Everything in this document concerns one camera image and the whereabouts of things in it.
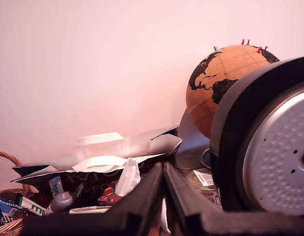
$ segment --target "black plastic part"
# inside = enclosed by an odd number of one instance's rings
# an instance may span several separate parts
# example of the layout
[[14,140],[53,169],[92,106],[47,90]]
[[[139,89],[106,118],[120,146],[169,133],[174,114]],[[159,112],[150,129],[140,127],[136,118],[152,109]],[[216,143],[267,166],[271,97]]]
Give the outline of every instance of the black plastic part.
[[[214,117],[211,139],[214,144],[210,143],[210,148],[213,146],[211,150],[214,151],[218,147],[218,155],[211,153],[212,173],[225,211],[248,210],[237,192],[235,178],[243,138],[255,118],[273,99],[302,81],[304,57],[280,61],[249,73],[222,98]],[[213,140],[214,132],[220,134],[219,140]]]
[[22,236],[145,236],[159,216],[164,198],[163,166],[157,163],[148,175],[104,214],[53,214],[29,220]]
[[281,213],[226,213],[195,190],[169,163],[164,164],[168,208],[185,236],[304,235],[304,219]]

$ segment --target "globe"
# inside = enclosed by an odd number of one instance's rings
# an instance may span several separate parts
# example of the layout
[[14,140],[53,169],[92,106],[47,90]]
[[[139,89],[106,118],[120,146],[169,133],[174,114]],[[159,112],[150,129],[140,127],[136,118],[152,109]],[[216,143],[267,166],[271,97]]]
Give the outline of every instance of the globe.
[[277,61],[265,49],[235,45],[221,48],[200,62],[186,92],[187,111],[199,131],[210,138],[215,111],[226,91],[247,73]]

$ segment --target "metal disc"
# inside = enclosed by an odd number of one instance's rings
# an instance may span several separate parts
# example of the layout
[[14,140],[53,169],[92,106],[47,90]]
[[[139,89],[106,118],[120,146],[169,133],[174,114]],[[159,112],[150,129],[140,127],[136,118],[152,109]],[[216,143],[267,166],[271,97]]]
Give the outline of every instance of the metal disc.
[[304,214],[304,89],[257,128],[244,156],[243,185],[264,210]]

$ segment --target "push pin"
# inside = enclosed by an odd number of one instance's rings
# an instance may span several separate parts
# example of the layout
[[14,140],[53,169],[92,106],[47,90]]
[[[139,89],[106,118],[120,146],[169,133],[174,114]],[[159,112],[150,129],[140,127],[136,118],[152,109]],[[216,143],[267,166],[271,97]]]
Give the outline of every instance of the push pin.
[[262,49],[262,47],[259,47],[258,51],[256,51],[257,53],[260,53],[260,50]]

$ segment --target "crumpled paper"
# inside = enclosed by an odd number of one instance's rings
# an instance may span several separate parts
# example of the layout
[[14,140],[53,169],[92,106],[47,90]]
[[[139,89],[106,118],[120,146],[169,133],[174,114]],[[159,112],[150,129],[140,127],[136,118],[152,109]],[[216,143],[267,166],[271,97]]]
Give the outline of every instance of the crumpled paper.
[[138,163],[134,159],[128,158],[121,177],[116,185],[115,192],[117,195],[124,197],[131,192],[139,182],[140,172]]

